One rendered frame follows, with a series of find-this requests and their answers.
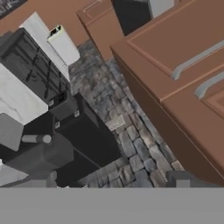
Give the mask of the dark appliance with grey panel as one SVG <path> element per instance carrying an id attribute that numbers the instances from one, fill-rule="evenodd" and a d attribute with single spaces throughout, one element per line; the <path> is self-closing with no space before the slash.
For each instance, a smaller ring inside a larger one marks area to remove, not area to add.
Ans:
<path id="1" fill-rule="evenodd" d="M 175 0 L 111 0 L 125 36 L 168 11 Z"/>

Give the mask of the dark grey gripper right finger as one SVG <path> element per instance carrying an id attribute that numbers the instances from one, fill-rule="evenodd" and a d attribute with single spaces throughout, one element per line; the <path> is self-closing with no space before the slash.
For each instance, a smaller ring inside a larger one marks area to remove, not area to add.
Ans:
<path id="1" fill-rule="evenodd" d="M 201 180 L 188 171 L 168 171 L 166 173 L 166 178 L 166 186 L 172 188 L 217 187 L 216 184 Z"/>

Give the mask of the brown drawer front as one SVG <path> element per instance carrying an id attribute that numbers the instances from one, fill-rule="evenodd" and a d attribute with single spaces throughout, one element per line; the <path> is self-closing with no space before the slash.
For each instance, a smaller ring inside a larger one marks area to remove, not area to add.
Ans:
<path id="1" fill-rule="evenodd" d="M 194 95 L 201 83 L 221 72 L 224 72 L 224 62 L 164 100 L 163 106 L 207 161 L 202 171 L 212 168 L 224 179 L 224 80 L 211 86 L 202 99 Z"/>
<path id="2" fill-rule="evenodd" d="M 224 47 L 186 68 L 174 69 L 224 39 L 224 0 L 185 0 L 111 46 L 135 99 L 161 102 L 224 62 Z"/>

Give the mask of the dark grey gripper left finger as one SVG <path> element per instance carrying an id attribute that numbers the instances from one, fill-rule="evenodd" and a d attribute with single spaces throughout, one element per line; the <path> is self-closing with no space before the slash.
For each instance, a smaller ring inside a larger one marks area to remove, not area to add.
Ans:
<path id="1" fill-rule="evenodd" d="M 29 175 L 27 178 L 14 181 L 6 184 L 5 188 L 18 187 L 18 188 L 47 188 L 56 187 L 57 172 L 40 172 L 35 175 Z"/>

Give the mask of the brown cupboard door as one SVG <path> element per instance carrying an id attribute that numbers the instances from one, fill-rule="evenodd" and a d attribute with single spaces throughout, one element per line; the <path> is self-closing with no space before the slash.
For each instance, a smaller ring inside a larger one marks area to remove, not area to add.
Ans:
<path id="1" fill-rule="evenodd" d="M 111 0 L 102 0 L 82 12 L 84 8 L 78 10 L 76 15 L 101 57 L 107 61 L 112 57 L 110 46 L 124 37 Z"/>

